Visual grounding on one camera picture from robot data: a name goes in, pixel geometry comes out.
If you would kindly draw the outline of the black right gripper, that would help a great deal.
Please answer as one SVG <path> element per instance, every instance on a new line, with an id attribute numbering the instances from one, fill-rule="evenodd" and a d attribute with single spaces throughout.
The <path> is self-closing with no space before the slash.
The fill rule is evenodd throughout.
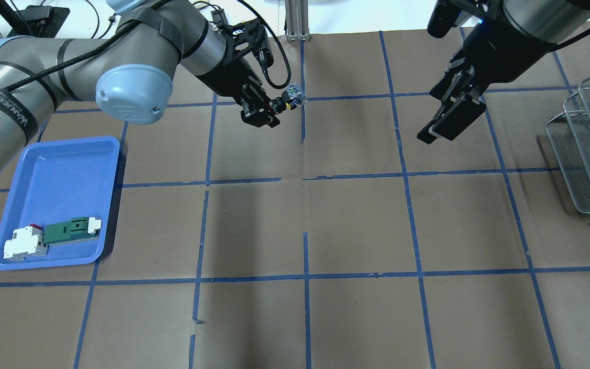
<path id="1" fill-rule="evenodd" d="M 510 83 L 536 61 L 551 52 L 555 43 L 532 35 L 513 18 L 518 1 L 437 1 L 428 23 L 428 33 L 440 39 L 456 26 L 462 12 L 480 18 L 450 59 L 450 66 L 429 95 L 441 105 L 431 121 L 417 133 L 430 145 L 438 138 L 455 140 L 484 114 L 486 104 L 474 98 L 497 83 Z"/>

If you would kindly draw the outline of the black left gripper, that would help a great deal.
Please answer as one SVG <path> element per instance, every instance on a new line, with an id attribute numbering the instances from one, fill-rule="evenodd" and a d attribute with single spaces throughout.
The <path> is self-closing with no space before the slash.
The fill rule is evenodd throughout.
<path id="1" fill-rule="evenodd" d="M 250 20 L 236 25 L 216 20 L 209 26 L 195 56 L 203 56 L 198 66 L 206 68 L 195 77 L 220 96 L 236 101 L 244 123 L 255 128 L 276 128 L 281 121 L 262 88 L 260 77 L 244 58 L 252 53 L 267 69 L 274 64 L 264 24 Z"/>

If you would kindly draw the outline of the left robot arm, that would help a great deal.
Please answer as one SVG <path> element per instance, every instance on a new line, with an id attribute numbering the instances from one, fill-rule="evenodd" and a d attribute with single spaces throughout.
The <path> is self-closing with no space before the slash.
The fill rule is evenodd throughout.
<path id="1" fill-rule="evenodd" d="M 178 66 L 241 106 L 244 123 L 280 124 L 272 100 L 237 51 L 190 1 L 110 1 L 121 22 L 110 39 L 0 39 L 0 172 L 66 101 L 96 102 L 121 121 L 162 118 Z"/>

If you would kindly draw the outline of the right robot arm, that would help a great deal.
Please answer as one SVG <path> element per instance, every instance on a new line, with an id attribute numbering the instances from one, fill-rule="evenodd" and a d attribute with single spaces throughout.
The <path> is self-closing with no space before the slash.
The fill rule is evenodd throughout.
<path id="1" fill-rule="evenodd" d="M 471 16 L 478 24 L 429 91 L 441 105 L 417 134 L 426 144 L 454 140 L 484 114 L 491 85 L 515 81 L 546 54 L 590 35 L 590 1 L 438 1 L 428 33 L 443 38 Z"/>

